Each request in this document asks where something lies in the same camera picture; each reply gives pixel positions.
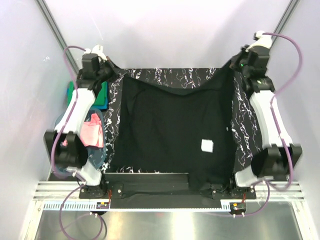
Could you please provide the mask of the black t shirt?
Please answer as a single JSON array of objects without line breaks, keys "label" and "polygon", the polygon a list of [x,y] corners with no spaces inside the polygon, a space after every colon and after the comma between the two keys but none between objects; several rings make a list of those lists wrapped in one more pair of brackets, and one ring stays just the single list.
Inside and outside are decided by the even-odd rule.
[{"label": "black t shirt", "polygon": [[124,77],[112,170],[186,173],[192,191],[227,184],[237,149],[234,91],[228,64],[193,89]]}]

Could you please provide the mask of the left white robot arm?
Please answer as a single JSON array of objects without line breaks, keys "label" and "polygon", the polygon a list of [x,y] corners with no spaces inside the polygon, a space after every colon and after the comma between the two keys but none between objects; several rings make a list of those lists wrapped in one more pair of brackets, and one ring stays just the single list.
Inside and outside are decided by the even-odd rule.
[{"label": "left white robot arm", "polygon": [[88,150],[81,140],[86,116],[96,101],[102,84],[116,76],[114,64],[101,52],[86,52],[81,59],[82,68],[73,80],[71,101],[53,130],[44,133],[44,142],[53,173],[59,177],[76,176],[97,198],[108,193],[102,174],[88,159]]}]

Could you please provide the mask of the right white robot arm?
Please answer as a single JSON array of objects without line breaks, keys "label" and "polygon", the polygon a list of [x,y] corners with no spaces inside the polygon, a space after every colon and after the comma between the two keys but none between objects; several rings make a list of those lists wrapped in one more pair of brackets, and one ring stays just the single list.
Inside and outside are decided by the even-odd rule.
[{"label": "right white robot arm", "polygon": [[228,195],[235,199],[244,194],[245,187],[280,177],[288,177],[288,182],[277,190],[288,189],[303,152],[301,145],[293,143],[282,121],[274,84],[266,76],[269,58],[269,48],[245,45],[231,59],[230,68],[241,75],[242,89],[256,114],[262,139],[262,149],[254,154],[250,166],[238,171],[235,181],[227,185]]}]

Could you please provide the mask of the pink t shirt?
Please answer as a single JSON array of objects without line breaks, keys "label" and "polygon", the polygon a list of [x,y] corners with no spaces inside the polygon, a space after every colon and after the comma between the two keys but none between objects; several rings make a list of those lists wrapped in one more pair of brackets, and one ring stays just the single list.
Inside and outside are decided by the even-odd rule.
[{"label": "pink t shirt", "polygon": [[85,147],[104,147],[102,121],[97,113],[91,114],[91,119],[83,123],[80,139]]}]

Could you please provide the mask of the clear blue plastic bin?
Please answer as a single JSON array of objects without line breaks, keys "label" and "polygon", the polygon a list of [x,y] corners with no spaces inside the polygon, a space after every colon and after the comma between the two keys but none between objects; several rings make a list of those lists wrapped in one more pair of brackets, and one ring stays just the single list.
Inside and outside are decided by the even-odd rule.
[{"label": "clear blue plastic bin", "polygon": [[86,146],[87,149],[87,160],[91,162],[91,164],[96,168],[99,169],[102,164],[104,163],[105,159],[106,159],[106,152],[107,152],[107,148],[106,148],[106,140],[105,140],[105,132],[104,132],[104,116],[103,113],[95,107],[91,107],[85,117],[84,122],[88,122],[91,120],[91,114],[97,113],[101,123],[102,123],[102,133],[103,133],[103,143],[104,146],[103,148],[98,148],[98,147],[94,147],[94,146]]}]

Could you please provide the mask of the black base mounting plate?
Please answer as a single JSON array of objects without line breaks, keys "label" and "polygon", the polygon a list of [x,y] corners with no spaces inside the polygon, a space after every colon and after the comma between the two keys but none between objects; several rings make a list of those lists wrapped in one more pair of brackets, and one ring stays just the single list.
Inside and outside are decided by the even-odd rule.
[{"label": "black base mounting plate", "polygon": [[80,199],[127,199],[138,196],[199,196],[214,200],[255,200],[251,187],[238,187],[230,178],[223,184],[205,182],[193,189],[187,173],[106,173],[98,186],[82,186]]}]

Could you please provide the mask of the right aluminium frame post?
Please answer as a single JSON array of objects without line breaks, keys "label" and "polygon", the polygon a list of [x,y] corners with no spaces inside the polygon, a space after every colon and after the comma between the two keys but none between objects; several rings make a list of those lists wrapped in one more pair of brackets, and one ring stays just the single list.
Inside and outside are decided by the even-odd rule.
[{"label": "right aluminium frame post", "polygon": [[285,11],[283,12],[280,20],[278,21],[274,33],[281,34],[285,29],[287,23],[289,22],[290,18],[294,14],[296,8],[298,7],[300,0],[290,0]]}]

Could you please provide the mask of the aluminium frame post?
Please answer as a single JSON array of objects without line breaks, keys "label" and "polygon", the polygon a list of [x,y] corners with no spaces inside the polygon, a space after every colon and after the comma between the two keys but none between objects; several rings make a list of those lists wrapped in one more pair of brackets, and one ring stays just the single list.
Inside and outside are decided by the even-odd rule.
[{"label": "aluminium frame post", "polygon": [[51,13],[47,3],[45,0],[35,0],[36,5],[38,6],[41,14],[44,17],[44,20],[48,24],[55,40],[57,41],[59,47],[62,50],[63,61],[70,73],[71,79],[75,80],[79,71],[78,64],[76,63],[75,58],[73,57],[70,49],[66,49],[68,47],[67,42],[65,41],[58,24],[56,23],[53,14]]},{"label": "aluminium frame post", "polygon": [[289,22],[290,18],[294,14],[296,8],[298,7],[300,0],[290,0],[285,11],[283,12],[280,20],[278,21],[274,33],[281,34],[285,29],[287,23]]}]

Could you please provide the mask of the left aluminium frame post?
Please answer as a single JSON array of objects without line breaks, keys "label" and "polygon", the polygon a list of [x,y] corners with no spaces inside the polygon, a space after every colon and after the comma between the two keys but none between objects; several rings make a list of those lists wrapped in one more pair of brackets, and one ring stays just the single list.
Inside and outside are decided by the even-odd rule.
[{"label": "left aluminium frame post", "polygon": [[75,58],[73,57],[70,49],[66,49],[68,47],[67,42],[65,41],[58,24],[56,23],[53,14],[51,13],[47,3],[45,0],[35,0],[36,5],[38,6],[41,14],[44,17],[44,20],[48,24],[55,40],[57,41],[59,47],[62,50],[63,61],[70,73],[71,79],[75,80],[79,71],[78,64],[76,63]]}]

